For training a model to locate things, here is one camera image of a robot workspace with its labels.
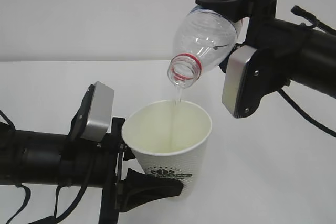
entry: plastic bottle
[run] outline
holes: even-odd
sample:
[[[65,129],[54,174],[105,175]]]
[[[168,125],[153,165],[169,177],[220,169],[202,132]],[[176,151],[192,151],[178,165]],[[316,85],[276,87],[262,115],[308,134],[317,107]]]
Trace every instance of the plastic bottle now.
[[[200,6],[192,9],[175,34],[175,57],[168,68],[169,80],[185,89],[202,73],[218,66],[234,47],[242,23],[242,20],[232,23]]]

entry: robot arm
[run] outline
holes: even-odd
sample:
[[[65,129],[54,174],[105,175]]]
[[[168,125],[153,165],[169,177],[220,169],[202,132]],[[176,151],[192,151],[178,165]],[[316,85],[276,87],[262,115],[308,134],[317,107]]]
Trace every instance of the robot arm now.
[[[196,0],[236,22],[249,17],[246,39],[221,64],[222,102],[235,118],[252,115],[263,96],[290,80],[336,98],[336,33],[298,6],[292,12],[312,23],[275,18],[277,0]],[[325,32],[314,30],[319,27]]]

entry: bottle mouth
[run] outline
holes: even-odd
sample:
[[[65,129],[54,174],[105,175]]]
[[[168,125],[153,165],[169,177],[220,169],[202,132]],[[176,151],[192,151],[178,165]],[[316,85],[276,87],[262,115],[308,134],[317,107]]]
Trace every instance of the bottle mouth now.
[[[201,75],[202,65],[199,59],[191,54],[179,54],[174,57],[168,68],[170,81],[180,87],[190,87]]]

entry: printed logo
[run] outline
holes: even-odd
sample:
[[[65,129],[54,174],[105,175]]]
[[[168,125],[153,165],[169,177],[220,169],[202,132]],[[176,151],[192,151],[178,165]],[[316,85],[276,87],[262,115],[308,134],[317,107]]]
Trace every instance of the printed logo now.
[[[191,173],[183,173],[182,170],[169,167],[148,167],[145,170],[146,174],[159,178],[173,178],[184,180],[193,176]]]

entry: white paper cup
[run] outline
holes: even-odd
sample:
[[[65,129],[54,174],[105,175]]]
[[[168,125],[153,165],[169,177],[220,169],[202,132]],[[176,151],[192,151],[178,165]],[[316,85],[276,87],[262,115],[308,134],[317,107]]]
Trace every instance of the white paper cup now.
[[[181,196],[187,196],[198,176],[211,129],[211,118],[199,105],[181,101],[175,107],[175,101],[164,100],[126,119],[122,137],[146,174],[180,180],[184,184]]]

